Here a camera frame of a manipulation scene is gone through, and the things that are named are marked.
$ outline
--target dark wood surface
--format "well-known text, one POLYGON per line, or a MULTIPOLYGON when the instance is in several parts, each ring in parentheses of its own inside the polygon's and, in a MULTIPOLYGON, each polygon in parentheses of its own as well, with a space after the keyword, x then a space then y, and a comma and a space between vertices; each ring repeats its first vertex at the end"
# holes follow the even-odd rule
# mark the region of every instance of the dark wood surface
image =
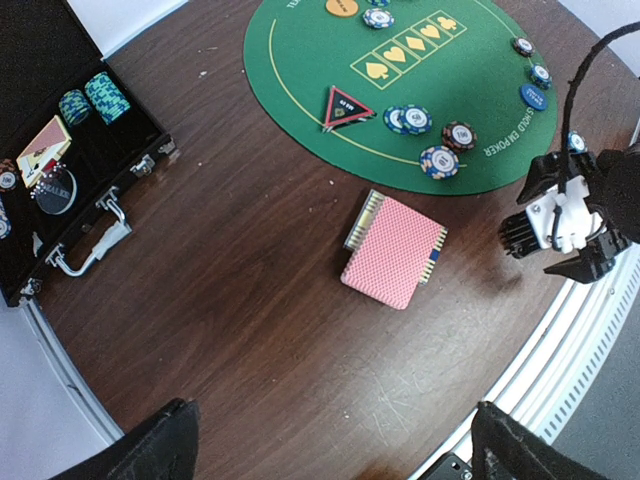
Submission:
MULTIPOLYGON (((498 4, 564 98, 593 34, 554 0, 498 4)), ((309 154, 257 103, 242 61, 257 6, 193 0, 111 60, 183 155, 124 198, 134 234, 86 278, 53 275, 41 303, 124 429, 174 396, 199 401, 199 479, 404 478, 562 280, 542 273, 553 255, 516 261, 498 244, 518 182, 463 198, 381 187, 449 227, 443 255, 403 312, 343 286, 342 242, 372 185, 309 154)), ((624 146, 640 111, 637 79, 602 57, 574 116, 596 150, 624 146)))

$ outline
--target blue oval token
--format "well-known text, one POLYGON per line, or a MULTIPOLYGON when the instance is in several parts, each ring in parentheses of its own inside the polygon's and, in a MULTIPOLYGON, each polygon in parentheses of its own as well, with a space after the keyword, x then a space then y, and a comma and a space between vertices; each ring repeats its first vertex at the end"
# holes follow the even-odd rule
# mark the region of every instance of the blue oval token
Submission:
POLYGON ((524 103, 539 112, 546 110, 549 106, 547 97, 545 97, 542 90, 530 83, 525 83, 520 87, 520 96, 522 97, 522 100, 524 100, 524 103))

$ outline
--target poker table mat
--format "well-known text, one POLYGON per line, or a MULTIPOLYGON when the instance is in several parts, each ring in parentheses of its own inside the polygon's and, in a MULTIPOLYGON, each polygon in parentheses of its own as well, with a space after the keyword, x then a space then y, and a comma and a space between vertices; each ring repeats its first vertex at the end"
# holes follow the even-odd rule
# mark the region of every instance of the poker table mat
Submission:
POLYGON ((520 87, 544 60, 513 49, 513 39, 526 34, 504 11, 489 0, 392 0, 385 10, 395 24, 374 30, 362 19, 372 6, 357 3, 358 13, 345 18, 329 13, 324 0, 265 0, 249 24, 244 60, 251 87, 300 144, 373 182, 434 195, 500 188, 547 152, 557 127, 556 93, 545 92, 543 112, 523 102, 520 87), (377 117, 322 133, 333 85, 377 117), (431 132, 399 135, 386 127, 384 111, 408 104, 429 110, 431 132), (455 177, 433 180, 422 173, 420 153, 442 144, 451 121, 470 123, 478 142, 460 155, 455 177))

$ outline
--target white robot part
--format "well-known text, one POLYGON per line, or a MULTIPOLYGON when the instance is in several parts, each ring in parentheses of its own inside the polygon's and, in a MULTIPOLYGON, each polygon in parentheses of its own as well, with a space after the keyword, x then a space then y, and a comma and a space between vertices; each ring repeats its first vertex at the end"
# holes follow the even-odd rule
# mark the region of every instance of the white robot part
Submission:
POLYGON ((541 198, 527 206, 526 212, 529 223, 538 240, 540 248, 551 248, 553 233, 554 209, 557 205, 562 208, 556 243, 562 253, 571 253, 574 249, 581 249, 587 245, 587 239, 602 224, 602 217, 598 213, 591 213, 584 199, 589 196, 589 187, 582 176, 572 178, 567 182, 566 194, 559 194, 555 186, 547 190, 541 198))

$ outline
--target black case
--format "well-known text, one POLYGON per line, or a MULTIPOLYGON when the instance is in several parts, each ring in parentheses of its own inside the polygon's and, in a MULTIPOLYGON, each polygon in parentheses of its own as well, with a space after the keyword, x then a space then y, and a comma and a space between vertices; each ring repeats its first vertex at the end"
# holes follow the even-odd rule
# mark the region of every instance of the black case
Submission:
POLYGON ((75 176, 78 193, 66 213, 45 214, 21 179, 15 189, 0 194, 11 223, 9 236, 0 240, 0 288, 13 306, 22 296, 39 291, 48 269, 62 268, 65 252, 101 215, 111 211, 126 225, 117 197, 150 173, 155 161, 177 150, 172 138, 102 61, 65 1, 3 0, 0 25, 0 159, 15 161, 53 116, 60 115, 62 95, 84 90, 97 73, 107 72, 131 104, 111 126, 95 109, 79 127, 67 126, 72 141, 62 162, 75 176), (42 241, 37 255, 34 232, 42 241))

